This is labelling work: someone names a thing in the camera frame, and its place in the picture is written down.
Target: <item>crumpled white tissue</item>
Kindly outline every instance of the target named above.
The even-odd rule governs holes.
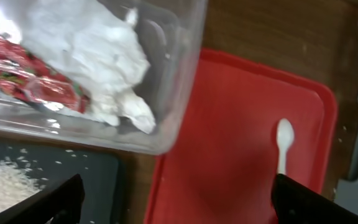
[[[97,0],[36,0],[27,18],[21,44],[91,98],[85,114],[67,108],[59,113],[113,126],[126,116],[141,131],[152,132],[155,118],[132,91],[150,66],[133,30],[136,9],[122,21]]]

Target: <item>wooden table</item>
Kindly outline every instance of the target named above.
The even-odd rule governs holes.
[[[357,132],[358,8],[341,0],[210,0],[203,45],[293,72],[332,89],[339,103],[339,119],[323,191],[325,197],[332,198],[338,178],[347,173]],[[123,223],[142,223],[154,158],[113,153],[128,168]]]

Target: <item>red tray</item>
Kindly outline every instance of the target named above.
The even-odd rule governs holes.
[[[288,176],[320,193],[336,117],[324,85],[203,50],[178,140],[158,157],[144,223],[276,223],[278,121],[295,130]]]

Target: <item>red tray rim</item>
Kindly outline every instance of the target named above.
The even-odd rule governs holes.
[[[276,68],[262,65],[261,63],[255,63],[244,58],[236,57],[222,51],[203,48],[200,52],[200,59],[209,60],[210,62],[221,63],[239,68],[241,70],[246,70],[251,73],[264,75],[266,77],[300,86],[317,93],[324,105],[324,118],[323,124],[321,126],[321,132],[319,134],[319,142],[317,144],[317,148],[319,150],[317,151],[317,155],[315,157],[316,159],[320,159],[320,161],[314,162],[313,172],[315,175],[311,176],[310,189],[320,194],[324,185],[326,169],[331,152],[330,149],[332,138],[334,136],[337,120],[337,103],[334,93],[327,86],[321,83],[300,77],[289,72],[284,72]],[[157,161],[153,174],[153,183],[147,203],[144,224],[152,223],[155,199],[160,187],[160,177],[164,168],[165,156],[157,156],[156,160]]]

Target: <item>spoon handle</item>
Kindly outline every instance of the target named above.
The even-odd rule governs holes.
[[[277,173],[285,175],[285,168],[287,164],[287,152],[280,151],[278,156]]]

